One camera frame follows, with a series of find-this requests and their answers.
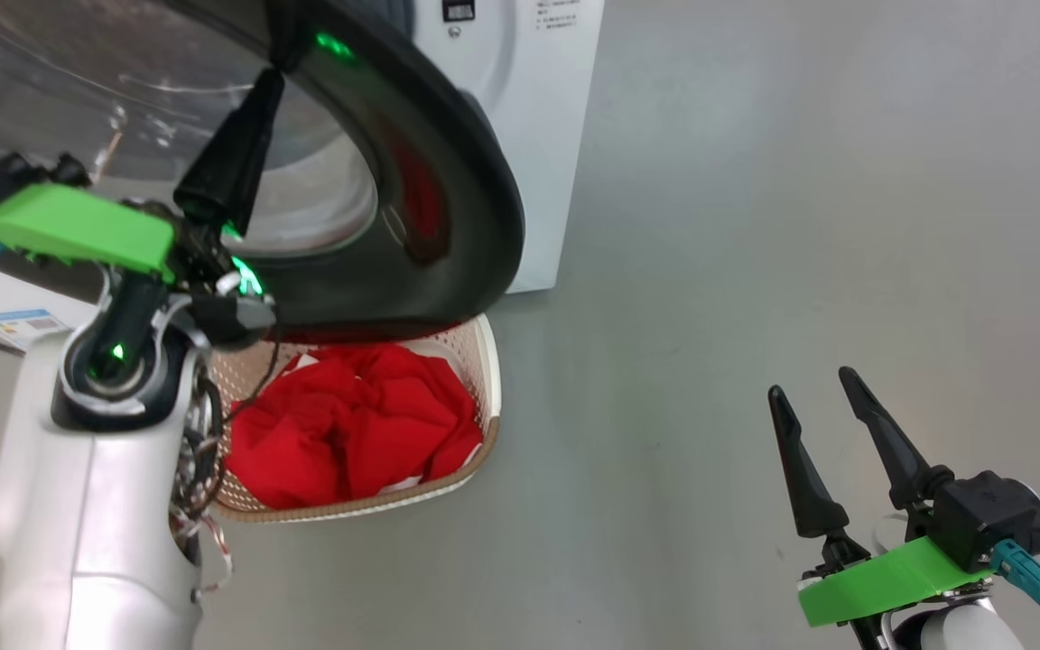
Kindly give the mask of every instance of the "washing machine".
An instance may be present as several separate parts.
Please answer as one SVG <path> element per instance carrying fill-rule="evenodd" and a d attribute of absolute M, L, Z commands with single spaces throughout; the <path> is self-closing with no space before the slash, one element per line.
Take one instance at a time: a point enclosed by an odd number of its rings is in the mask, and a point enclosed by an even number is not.
<path fill-rule="evenodd" d="M 89 166 L 96 192 L 170 202 L 260 67 L 236 42 L 243 25 L 224 19 L 257 11 L 263 0 L 204 4 L 0 0 L 0 156 L 52 161 L 70 152 Z M 490 125 L 523 203 L 523 254 L 510 291 L 551 288 L 603 0 L 341 4 L 410 40 Z M 317 41 L 340 57 L 349 53 L 330 32 Z M 309 251 L 327 255 L 387 218 L 363 144 L 337 118 L 331 102 L 304 87 L 286 93 L 252 227 L 227 234 L 232 251 L 264 266 Z"/>

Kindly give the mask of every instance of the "red clothing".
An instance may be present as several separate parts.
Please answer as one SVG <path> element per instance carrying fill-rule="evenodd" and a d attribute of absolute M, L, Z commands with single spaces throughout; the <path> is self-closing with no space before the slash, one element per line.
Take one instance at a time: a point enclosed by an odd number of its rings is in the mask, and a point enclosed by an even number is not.
<path fill-rule="evenodd" d="M 475 402 L 444 359 L 342 345 L 292 359 L 231 423 L 231 470 L 263 505 L 291 510 L 379 494 L 459 468 L 478 444 Z"/>

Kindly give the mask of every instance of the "woven plastic basket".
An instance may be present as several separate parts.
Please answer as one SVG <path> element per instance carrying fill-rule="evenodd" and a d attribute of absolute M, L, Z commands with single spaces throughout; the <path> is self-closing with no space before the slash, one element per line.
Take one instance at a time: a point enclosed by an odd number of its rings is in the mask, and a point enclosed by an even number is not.
<path fill-rule="evenodd" d="M 211 371 L 223 394 L 224 411 L 229 410 L 231 402 L 246 398 L 252 388 L 259 383 L 260 375 L 267 371 L 271 345 L 270 342 L 261 342 L 246 350 L 215 355 Z M 228 472 L 227 480 L 224 482 L 215 502 L 218 513 L 224 517 L 248 523 L 309 522 L 318 519 L 356 517 L 425 501 L 459 489 L 469 482 L 479 466 L 484 465 L 488 453 L 491 453 L 500 427 L 500 366 L 496 358 L 496 341 L 492 338 L 488 318 L 478 316 L 447 332 L 401 342 L 400 345 L 425 357 L 446 359 L 471 393 L 471 398 L 475 400 L 475 423 L 479 424 L 479 428 L 484 432 L 484 444 L 467 465 L 453 474 L 410 489 L 362 498 L 358 501 L 300 508 L 300 510 L 269 510 L 252 496 L 234 474 Z M 314 348 L 315 345 L 281 345 L 277 371 L 290 359 Z M 228 451 L 227 445 L 231 439 L 230 424 L 224 433 L 226 435 L 220 453 Z"/>

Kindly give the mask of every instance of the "green light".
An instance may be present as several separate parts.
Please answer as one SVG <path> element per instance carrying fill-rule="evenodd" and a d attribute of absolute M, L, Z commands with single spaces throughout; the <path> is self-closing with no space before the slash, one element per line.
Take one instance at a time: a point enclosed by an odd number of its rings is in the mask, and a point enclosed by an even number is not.
<path fill-rule="evenodd" d="M 242 259 L 232 257 L 231 262 L 239 269 L 239 292 L 243 295 L 248 295 L 248 293 L 255 293 L 257 296 L 263 295 L 263 284 L 260 284 L 256 272 L 246 263 L 243 263 Z"/>
<path fill-rule="evenodd" d="M 344 61 L 356 60 L 356 53 L 352 51 L 352 48 L 347 48 L 338 37 L 332 36 L 331 33 L 321 31 L 315 34 L 315 43 L 318 43 L 320 48 L 335 54 L 336 58 L 341 58 Z"/>

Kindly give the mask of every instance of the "green bracket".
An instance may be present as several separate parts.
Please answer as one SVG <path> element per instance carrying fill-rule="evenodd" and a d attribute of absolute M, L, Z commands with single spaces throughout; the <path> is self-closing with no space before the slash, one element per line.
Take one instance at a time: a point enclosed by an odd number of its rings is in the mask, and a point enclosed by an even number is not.
<path fill-rule="evenodd" d="M 31 185 L 0 203 L 0 242 L 28 254 L 110 263 L 175 281 L 175 227 L 66 185 Z"/>
<path fill-rule="evenodd" d="M 987 578 L 992 571 L 966 573 L 921 537 L 865 563 L 854 565 L 801 590 L 809 626 L 828 626 L 874 614 L 891 613 L 944 592 Z"/>

